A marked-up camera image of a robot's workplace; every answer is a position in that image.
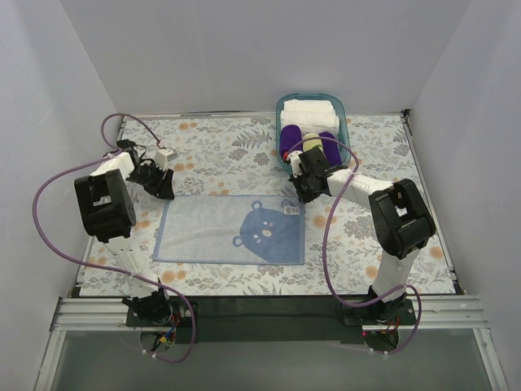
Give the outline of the teal plastic basket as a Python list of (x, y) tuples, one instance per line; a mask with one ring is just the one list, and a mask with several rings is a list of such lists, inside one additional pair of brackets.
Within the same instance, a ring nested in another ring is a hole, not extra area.
[(282, 136), (287, 125), (296, 125), (302, 135), (327, 132), (342, 144), (350, 147), (347, 118), (343, 104), (328, 94), (288, 94), (276, 105), (276, 145), (278, 162), (282, 169), (291, 173), (291, 166), (283, 161), (283, 155), (293, 145)]

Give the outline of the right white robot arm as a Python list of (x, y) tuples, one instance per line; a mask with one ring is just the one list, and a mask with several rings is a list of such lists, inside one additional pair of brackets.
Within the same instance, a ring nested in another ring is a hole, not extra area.
[[(326, 285), (344, 308), (360, 311), (376, 323), (387, 323), (403, 307), (409, 273), (414, 261), (436, 233), (436, 226), (416, 184), (410, 179), (386, 182), (357, 173), (357, 168), (332, 166), (319, 147), (284, 156), (291, 166), (290, 182), (299, 201), (307, 204), (319, 196), (335, 199), (322, 239), (322, 267)], [(340, 200), (346, 199), (370, 211), (376, 239), (382, 249), (377, 276), (370, 285), (367, 300), (347, 302), (335, 291), (327, 265), (330, 225)]]

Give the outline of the white rolled towel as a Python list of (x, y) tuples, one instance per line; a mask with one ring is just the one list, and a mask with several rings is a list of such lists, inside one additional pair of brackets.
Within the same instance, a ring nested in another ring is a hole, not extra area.
[(281, 127), (298, 125), (304, 134), (327, 131), (337, 135), (340, 130), (339, 116), (330, 100), (287, 100), (279, 117)]

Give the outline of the blue towel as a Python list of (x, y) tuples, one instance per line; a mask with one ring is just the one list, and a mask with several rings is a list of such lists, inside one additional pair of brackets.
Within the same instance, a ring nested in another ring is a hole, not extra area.
[(280, 195), (187, 195), (167, 203), (152, 259), (163, 263), (304, 264), (304, 206)]

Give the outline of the aluminium frame rail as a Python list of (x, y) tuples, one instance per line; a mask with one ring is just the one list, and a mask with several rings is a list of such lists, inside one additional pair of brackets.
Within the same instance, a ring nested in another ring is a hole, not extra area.
[[(419, 326), (426, 329), (471, 329), (488, 327), (488, 319), (478, 297), (459, 295), (410, 297), (412, 304), (400, 316), (399, 328), (411, 328), (412, 316), (421, 313)], [(375, 328), (375, 323), (353, 320), (340, 303), (327, 296), (289, 297), (193, 297), (199, 320), (335, 320), (344, 325)], [(142, 321), (120, 298), (61, 299), (51, 326), (62, 330), (152, 329), (154, 323)]]

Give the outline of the left purple rolled towel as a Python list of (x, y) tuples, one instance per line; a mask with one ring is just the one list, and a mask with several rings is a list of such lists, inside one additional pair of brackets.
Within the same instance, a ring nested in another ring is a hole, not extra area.
[(298, 125), (286, 125), (282, 128), (278, 143), (278, 152), (282, 160), (285, 160), (287, 153), (301, 140), (302, 132)]

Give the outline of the green patterned towel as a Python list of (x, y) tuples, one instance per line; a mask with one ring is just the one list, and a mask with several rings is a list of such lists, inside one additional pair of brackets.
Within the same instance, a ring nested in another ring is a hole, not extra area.
[(315, 134), (315, 133), (304, 134), (302, 141), (303, 141), (303, 143), (302, 143), (303, 152), (320, 151), (323, 155), (325, 155), (325, 152), (323, 149), (323, 143), (319, 137), (319, 134)]

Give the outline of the purple rolled towel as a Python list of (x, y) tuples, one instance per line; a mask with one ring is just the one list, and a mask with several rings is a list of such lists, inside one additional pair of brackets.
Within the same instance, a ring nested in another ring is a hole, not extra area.
[(278, 143), (278, 152), (282, 160), (285, 160), (287, 153), (301, 140), (302, 132), (298, 125), (286, 125), (282, 128)]
[(333, 134), (323, 131), (319, 134), (322, 137), (323, 153), (331, 166), (341, 165), (342, 156), (340, 155), (338, 144), (335, 142), (336, 138)]

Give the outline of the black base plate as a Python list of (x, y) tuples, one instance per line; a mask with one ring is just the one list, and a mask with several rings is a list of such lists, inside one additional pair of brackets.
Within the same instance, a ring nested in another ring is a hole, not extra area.
[(177, 328), (176, 342), (265, 342), (332, 340), (343, 344), (363, 342), (364, 326), (413, 326), (412, 301), (361, 308), (341, 305), (332, 297), (197, 297), (187, 305), (169, 298), (170, 310), (155, 310), (151, 303), (129, 307), (128, 327)]

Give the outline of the right purple rolled towel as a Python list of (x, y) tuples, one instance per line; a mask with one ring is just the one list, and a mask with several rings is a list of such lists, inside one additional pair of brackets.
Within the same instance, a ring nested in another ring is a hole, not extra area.
[(323, 153), (331, 166), (341, 165), (342, 156), (340, 155), (338, 144), (335, 142), (336, 138), (333, 134), (323, 131), (319, 134), (322, 137)]

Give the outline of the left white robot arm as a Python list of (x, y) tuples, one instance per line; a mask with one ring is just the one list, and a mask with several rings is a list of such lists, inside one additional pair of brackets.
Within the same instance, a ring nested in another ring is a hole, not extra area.
[(153, 159), (144, 159), (138, 154), (138, 145), (128, 139), (118, 141), (116, 147), (116, 156), (74, 181), (81, 220), (87, 234), (102, 243), (117, 266), (127, 273), (130, 294), (123, 303), (139, 319), (163, 326), (172, 319), (173, 306), (133, 238), (137, 215), (126, 183), (142, 186), (159, 200), (173, 200), (173, 170), (169, 163), (175, 153), (161, 148)]

